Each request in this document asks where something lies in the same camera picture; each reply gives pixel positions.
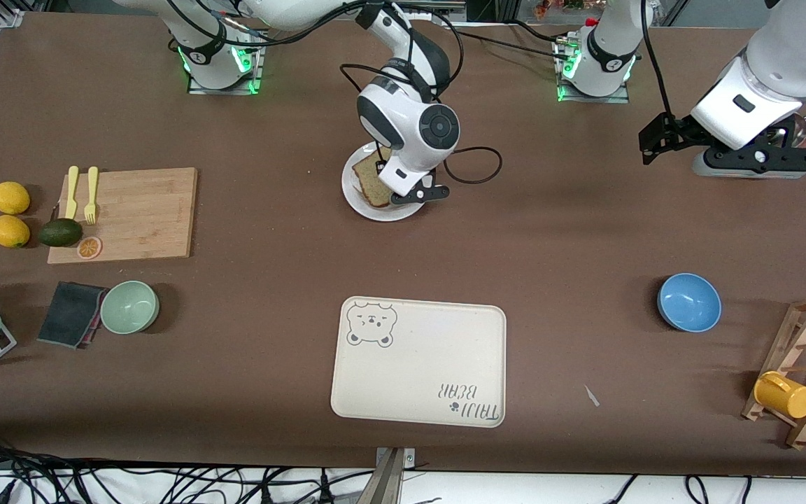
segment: bowl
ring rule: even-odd
[[[681,272],[665,281],[658,293],[658,311],[677,329],[703,333],[717,325],[721,313],[720,296],[710,281]]]
[[[116,335],[144,331],[157,318],[157,294],[141,281],[124,281],[111,289],[101,304],[101,322]]]

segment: yellow mug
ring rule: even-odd
[[[806,416],[806,386],[768,371],[754,384],[754,400],[792,418]]]

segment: table surface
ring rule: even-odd
[[[450,33],[419,28],[455,54]],[[688,111],[749,36],[654,29],[674,110]],[[739,415],[786,303],[806,299],[806,177],[700,178],[692,149],[643,167],[637,132],[662,109],[647,58],[629,105],[559,103],[548,58],[466,39],[444,101],[460,146],[494,146],[505,168],[381,224],[339,187],[368,137],[338,64],[387,60],[376,39],[333,22],[271,48],[250,98],[186,95],[168,40],[154,18],[53,13],[0,38],[0,182],[29,186],[33,230],[71,164],[199,170],[191,258],[52,267],[44,246],[0,248],[0,313],[20,342],[0,361],[1,437],[167,462],[370,466],[375,447],[406,446],[432,468],[806,475],[806,450],[782,447],[784,425]],[[477,178],[488,158],[451,166]],[[683,271],[725,302],[707,334],[656,313],[656,288]],[[148,334],[101,330],[87,351],[35,341],[58,281],[130,279],[162,300]],[[501,307],[505,422],[333,414],[339,310],[353,295]]]

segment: toast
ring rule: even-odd
[[[381,147],[381,156],[387,160],[390,157],[390,149]],[[353,165],[353,172],[359,179],[359,186],[362,188],[362,196],[375,208],[387,207],[390,204],[390,195],[393,194],[393,191],[378,178],[377,163],[380,161],[381,157],[376,150],[369,157]]]

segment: dried citrus slice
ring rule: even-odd
[[[82,259],[98,258],[101,254],[101,239],[94,236],[84,238],[80,245],[76,246],[76,254]]]

